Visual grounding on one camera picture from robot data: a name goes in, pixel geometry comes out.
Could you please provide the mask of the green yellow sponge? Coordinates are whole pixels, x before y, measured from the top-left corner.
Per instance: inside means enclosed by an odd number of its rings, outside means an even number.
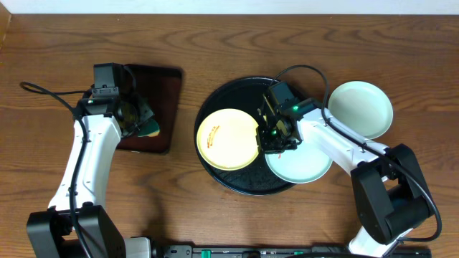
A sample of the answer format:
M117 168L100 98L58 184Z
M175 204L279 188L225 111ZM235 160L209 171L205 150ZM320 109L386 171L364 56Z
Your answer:
M159 124L153 119L147 120L138 129L137 136L141 137L156 137L160 133Z

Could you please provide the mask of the yellow plate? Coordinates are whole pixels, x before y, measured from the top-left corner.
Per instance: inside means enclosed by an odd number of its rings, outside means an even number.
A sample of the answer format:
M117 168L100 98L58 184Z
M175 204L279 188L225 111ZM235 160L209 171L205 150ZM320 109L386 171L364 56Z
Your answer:
M198 153L212 167L236 171L250 165L259 155L257 121L232 108L206 116L196 134Z

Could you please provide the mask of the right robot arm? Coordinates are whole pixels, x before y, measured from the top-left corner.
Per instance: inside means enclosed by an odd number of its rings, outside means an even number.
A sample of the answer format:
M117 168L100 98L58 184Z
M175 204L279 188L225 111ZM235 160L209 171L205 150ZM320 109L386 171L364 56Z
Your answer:
M257 143L270 170L291 183L322 177L332 163L351 177L361 229L352 254L388 257L406 235L436 214L413 151L359 135L313 98L301 100L285 82L268 87L258 110Z

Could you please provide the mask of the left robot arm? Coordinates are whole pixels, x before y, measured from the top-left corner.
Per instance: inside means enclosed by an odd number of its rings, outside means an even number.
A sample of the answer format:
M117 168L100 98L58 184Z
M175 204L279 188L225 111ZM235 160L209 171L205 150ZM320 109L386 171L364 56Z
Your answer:
M69 107L74 140L65 174L46 211L29 215L27 234L37 257L152 257L151 240L122 237L105 211L113 154L123 138L160 132L147 100L126 84L132 69L94 66L95 84Z

